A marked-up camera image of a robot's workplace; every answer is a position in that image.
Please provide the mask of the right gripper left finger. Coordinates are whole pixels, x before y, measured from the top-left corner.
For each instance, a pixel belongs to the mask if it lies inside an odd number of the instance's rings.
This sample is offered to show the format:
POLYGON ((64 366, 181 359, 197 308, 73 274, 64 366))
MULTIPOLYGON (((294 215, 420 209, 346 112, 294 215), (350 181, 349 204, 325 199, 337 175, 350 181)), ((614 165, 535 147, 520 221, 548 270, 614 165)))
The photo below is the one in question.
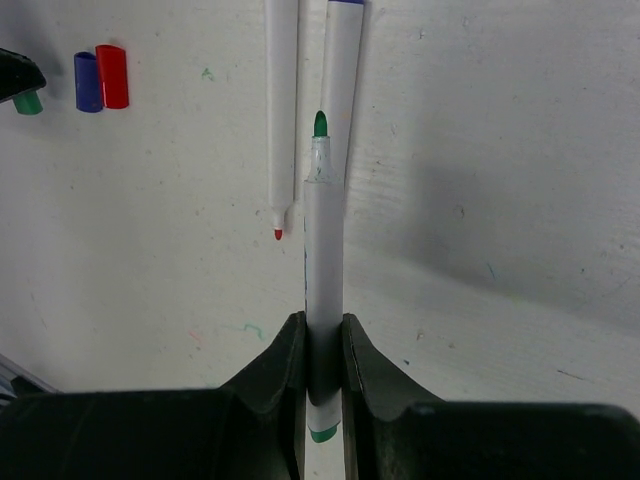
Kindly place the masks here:
POLYGON ((40 393, 1 413, 4 479, 301 479, 306 324, 217 388, 40 393))

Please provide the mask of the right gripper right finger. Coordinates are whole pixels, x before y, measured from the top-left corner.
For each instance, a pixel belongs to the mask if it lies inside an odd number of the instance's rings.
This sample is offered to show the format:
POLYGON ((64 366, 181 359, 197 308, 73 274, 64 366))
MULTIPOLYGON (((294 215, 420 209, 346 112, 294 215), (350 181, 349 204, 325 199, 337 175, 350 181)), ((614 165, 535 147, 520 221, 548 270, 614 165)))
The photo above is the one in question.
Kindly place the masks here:
POLYGON ((445 401, 341 326, 349 479, 636 479, 639 421, 607 404, 445 401))

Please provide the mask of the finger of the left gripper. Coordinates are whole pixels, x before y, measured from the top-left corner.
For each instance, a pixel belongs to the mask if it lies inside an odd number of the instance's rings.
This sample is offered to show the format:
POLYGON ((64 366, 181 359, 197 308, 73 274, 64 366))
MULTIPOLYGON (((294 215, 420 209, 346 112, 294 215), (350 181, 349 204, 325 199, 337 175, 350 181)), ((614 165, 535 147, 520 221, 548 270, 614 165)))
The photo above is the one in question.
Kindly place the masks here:
POLYGON ((40 68, 28 57, 6 49, 0 53, 0 101, 37 91, 47 81, 40 68))

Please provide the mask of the green pen cap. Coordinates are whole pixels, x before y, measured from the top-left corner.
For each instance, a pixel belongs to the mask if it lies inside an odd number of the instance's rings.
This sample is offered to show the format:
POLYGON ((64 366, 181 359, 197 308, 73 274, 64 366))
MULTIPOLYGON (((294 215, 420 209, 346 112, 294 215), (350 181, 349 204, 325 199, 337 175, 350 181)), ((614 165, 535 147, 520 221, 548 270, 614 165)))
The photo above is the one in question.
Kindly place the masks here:
POLYGON ((17 113, 20 115, 33 116, 43 111, 43 106, 36 91, 16 95, 12 101, 17 113))

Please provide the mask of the blue pen cap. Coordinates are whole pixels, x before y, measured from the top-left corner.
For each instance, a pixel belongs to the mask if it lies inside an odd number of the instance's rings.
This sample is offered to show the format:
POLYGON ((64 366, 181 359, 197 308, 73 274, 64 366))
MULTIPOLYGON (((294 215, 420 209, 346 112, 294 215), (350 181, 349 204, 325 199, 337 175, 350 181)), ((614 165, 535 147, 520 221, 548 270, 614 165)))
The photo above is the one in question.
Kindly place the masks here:
POLYGON ((99 113, 103 109, 96 56, 89 52, 74 55, 76 109, 99 113))

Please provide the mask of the red pen cap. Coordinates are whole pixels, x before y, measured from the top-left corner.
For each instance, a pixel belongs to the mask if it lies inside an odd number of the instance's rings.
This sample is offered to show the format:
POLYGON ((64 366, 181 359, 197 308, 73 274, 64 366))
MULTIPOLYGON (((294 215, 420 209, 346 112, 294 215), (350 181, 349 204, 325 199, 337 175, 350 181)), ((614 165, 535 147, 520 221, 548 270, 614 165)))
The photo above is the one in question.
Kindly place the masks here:
POLYGON ((118 46, 96 47, 96 60, 103 106, 125 109, 129 106, 126 51, 118 46))

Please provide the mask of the red marker pen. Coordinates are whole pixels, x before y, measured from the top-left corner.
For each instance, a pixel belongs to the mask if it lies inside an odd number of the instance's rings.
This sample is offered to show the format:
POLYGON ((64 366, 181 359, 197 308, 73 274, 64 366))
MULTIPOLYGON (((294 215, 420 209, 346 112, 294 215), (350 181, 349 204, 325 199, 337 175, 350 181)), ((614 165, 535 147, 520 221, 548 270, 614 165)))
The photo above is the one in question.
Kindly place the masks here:
POLYGON ((294 203, 299 2, 266 1, 264 17, 267 197, 279 240, 294 203))

